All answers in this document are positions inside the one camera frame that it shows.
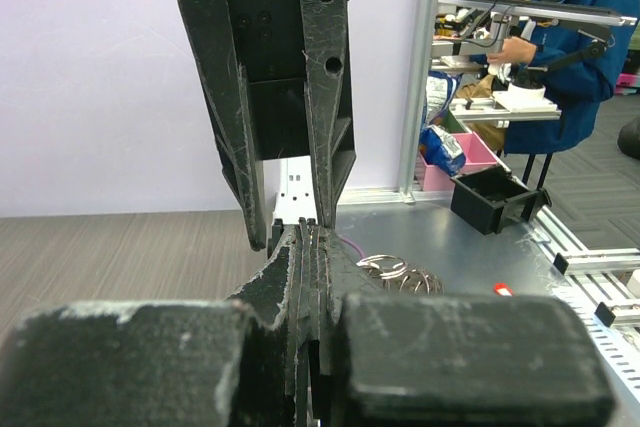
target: wood grain surface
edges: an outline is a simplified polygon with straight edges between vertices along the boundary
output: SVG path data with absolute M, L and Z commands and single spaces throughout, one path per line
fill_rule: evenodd
M 76 300 L 221 299 L 265 260 L 240 211 L 0 219 L 0 342 Z

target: pink bin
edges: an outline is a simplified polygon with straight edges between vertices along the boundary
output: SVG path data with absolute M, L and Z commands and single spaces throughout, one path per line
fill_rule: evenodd
M 467 157 L 467 163 L 461 174 L 477 172 L 498 163 L 498 158 L 482 142 L 478 134 L 453 134 Z M 418 153 L 416 161 L 416 178 L 424 192 L 446 192 L 453 190 L 454 184 L 447 174 L 435 165 L 427 165 L 424 157 Z

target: red object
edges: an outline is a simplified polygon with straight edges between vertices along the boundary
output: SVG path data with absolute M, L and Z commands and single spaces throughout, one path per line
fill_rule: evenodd
M 505 297 L 513 296 L 513 291 L 509 288 L 507 284 L 496 284 L 493 287 L 493 291 L 498 295 L 503 295 Z

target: person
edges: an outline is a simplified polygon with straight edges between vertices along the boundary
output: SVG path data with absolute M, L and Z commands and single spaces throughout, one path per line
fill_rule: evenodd
M 540 1 L 602 7 L 620 15 L 640 17 L 640 0 Z M 600 103 L 613 96 L 633 31 L 634 27 L 611 27 L 612 39 L 603 56 L 573 63 L 542 77 L 545 96 L 562 111 L 559 120 L 511 122 L 507 129 L 498 129 L 490 124 L 476 124 L 472 128 L 492 149 L 505 153 L 549 154 L 575 147 L 593 133 Z M 485 59 L 489 64 L 540 66 L 582 50 L 591 41 L 591 38 L 561 26 L 538 24 L 533 28 L 529 41 L 519 37 L 507 38 L 501 52 L 489 54 Z M 462 95 L 482 96 L 477 95 L 478 91 L 490 91 L 492 79 L 487 76 L 478 85 L 467 87 Z

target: gray carpet floor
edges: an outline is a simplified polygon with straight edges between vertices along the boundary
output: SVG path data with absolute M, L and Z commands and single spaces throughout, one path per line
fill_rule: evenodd
M 617 96 L 600 108 L 596 130 L 578 147 L 553 156 L 545 187 L 552 211 L 591 249 L 640 248 L 640 161 L 617 147 L 620 128 L 640 115 L 640 96 Z M 518 176 L 526 156 L 507 164 Z M 538 156 L 529 185 L 535 185 Z

